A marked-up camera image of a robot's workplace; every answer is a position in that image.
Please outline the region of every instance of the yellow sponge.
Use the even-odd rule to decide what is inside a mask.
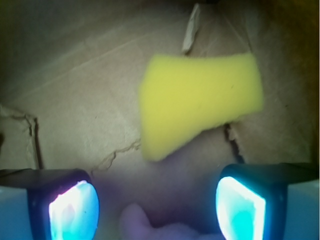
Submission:
[[[262,110],[255,58],[156,55],[139,88],[139,107],[143,157],[159,161],[203,130]]]

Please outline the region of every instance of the light source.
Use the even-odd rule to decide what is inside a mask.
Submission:
[[[215,204],[227,240],[317,240],[319,167],[228,165],[221,173]]]
[[[0,239],[93,239],[99,199],[73,170],[0,170]]]

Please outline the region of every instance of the brown cardboard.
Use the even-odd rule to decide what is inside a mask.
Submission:
[[[36,119],[0,104],[0,169],[39,169]]]
[[[161,162],[142,159],[138,86],[153,54],[181,56],[193,6],[183,0],[0,5],[8,19],[1,23],[0,102],[37,117],[44,168],[93,170],[101,207],[96,239],[119,238],[118,216],[131,202],[154,226],[179,221],[216,231],[214,189],[222,168],[237,162],[228,138],[248,163],[304,162],[314,153],[317,121],[303,76],[282,54],[284,30],[250,1],[222,0],[200,6],[189,56],[252,51],[264,110],[231,123],[229,135],[218,127]]]

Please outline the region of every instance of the crack in cardboard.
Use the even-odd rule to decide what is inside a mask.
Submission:
[[[112,163],[117,158],[118,154],[124,154],[131,150],[134,150],[134,151],[139,150],[140,146],[141,146],[141,140],[140,138],[138,138],[129,146],[114,150],[109,155],[107,155],[94,169],[92,169],[92,171],[108,170],[112,166]]]
[[[227,141],[229,141],[231,145],[231,150],[233,155],[235,156],[236,161],[239,164],[244,164],[246,161],[244,159],[243,153],[241,151],[241,147],[239,146],[237,142],[237,136],[235,132],[232,129],[232,126],[227,123],[224,126],[224,135]]]
[[[0,104],[0,118],[13,119],[21,123],[24,127],[22,132],[27,135],[26,138],[26,157],[30,166],[34,165],[36,169],[42,169],[43,163],[40,154],[38,139],[37,118],[14,109],[4,107]]]

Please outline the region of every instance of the blue light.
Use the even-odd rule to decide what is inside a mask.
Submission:
[[[266,200],[233,177],[223,177],[216,189],[216,213],[226,240],[262,240]]]
[[[49,204],[52,240],[93,239],[99,220],[99,200],[90,183],[80,181]]]

